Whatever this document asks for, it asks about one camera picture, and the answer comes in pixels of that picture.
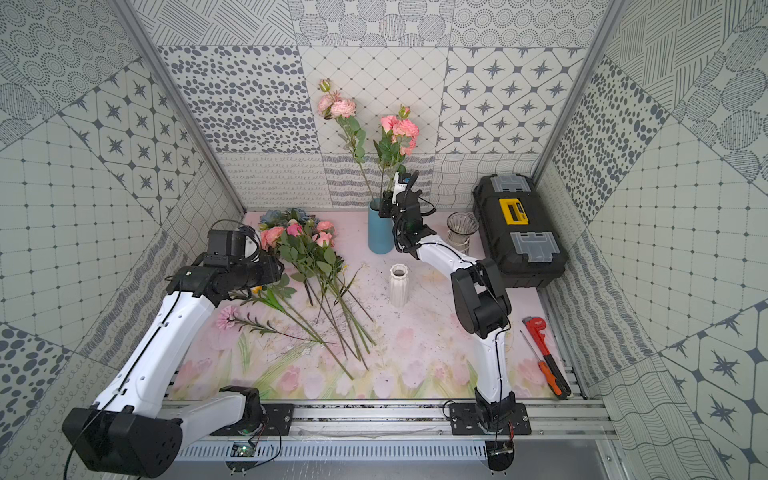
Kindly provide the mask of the pink rose single stem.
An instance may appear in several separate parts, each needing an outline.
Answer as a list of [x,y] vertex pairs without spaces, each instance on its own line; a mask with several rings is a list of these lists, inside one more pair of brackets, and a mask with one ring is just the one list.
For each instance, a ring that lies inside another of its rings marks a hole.
[[395,115],[384,116],[380,120],[380,139],[374,141],[374,147],[378,156],[377,166],[380,171],[380,194],[384,197],[384,193],[389,189],[390,177],[394,172],[394,165],[396,155],[394,153],[394,136],[393,129],[398,121],[398,117]]

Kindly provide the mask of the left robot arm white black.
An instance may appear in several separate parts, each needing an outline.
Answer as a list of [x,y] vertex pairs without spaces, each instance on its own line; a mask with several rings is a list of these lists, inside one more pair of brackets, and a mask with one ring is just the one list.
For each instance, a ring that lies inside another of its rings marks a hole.
[[177,368],[213,311],[231,293],[275,283],[284,272],[248,225],[213,227],[207,238],[207,249],[168,277],[156,317],[116,377],[89,407],[66,416],[68,456],[87,469],[152,479],[180,451],[211,434],[266,431],[267,413],[255,388],[227,386],[173,416],[161,413]]

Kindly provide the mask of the pink carnation spray stem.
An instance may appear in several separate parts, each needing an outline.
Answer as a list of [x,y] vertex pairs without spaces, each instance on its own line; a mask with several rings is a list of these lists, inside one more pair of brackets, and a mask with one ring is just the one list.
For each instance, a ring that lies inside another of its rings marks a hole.
[[375,195],[363,167],[367,134],[357,120],[356,102],[351,98],[343,97],[338,90],[334,90],[328,78],[319,81],[318,89],[322,93],[317,104],[318,114],[324,120],[335,122],[340,128],[339,135],[343,140],[344,148],[358,165],[371,200],[374,200]]

